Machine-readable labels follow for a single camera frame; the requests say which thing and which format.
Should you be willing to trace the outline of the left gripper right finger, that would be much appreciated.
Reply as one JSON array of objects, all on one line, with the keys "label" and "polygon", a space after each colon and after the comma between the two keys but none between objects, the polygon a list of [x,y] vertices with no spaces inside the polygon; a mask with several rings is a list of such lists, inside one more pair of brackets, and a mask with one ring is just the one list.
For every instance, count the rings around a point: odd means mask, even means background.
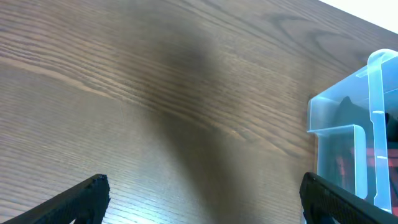
[{"label": "left gripper right finger", "polygon": [[304,174],[299,190],[309,224],[395,224],[397,217],[377,208],[313,172]]}]

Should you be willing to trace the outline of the red plaid flannel shirt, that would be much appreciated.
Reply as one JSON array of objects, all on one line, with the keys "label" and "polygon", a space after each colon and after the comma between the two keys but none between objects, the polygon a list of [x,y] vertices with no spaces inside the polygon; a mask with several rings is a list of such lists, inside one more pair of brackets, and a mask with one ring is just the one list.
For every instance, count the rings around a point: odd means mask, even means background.
[{"label": "red plaid flannel shirt", "polygon": [[[351,194],[397,215],[397,144],[387,148],[387,157],[375,157],[374,149],[360,152],[360,160],[355,159],[355,149],[343,151],[336,156],[336,174],[333,183]],[[376,173],[377,161],[387,164],[387,175]]]}]

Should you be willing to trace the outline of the black garment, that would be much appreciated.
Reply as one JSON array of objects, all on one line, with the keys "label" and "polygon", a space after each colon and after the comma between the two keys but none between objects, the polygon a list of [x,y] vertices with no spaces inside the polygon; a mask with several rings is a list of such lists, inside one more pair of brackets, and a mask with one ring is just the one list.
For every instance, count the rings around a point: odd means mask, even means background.
[{"label": "black garment", "polygon": [[[353,104],[348,96],[340,103],[333,122],[335,126],[358,125],[364,129],[366,139],[373,141],[373,123],[370,120],[369,110]],[[385,124],[387,142],[397,142],[397,119],[386,113]]]}]

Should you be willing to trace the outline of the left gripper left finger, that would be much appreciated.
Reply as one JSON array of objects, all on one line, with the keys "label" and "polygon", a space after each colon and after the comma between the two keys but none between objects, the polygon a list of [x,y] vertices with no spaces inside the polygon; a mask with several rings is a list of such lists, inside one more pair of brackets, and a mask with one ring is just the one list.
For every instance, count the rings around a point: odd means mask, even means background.
[{"label": "left gripper left finger", "polygon": [[96,174],[4,224],[101,224],[109,191],[108,177]]}]

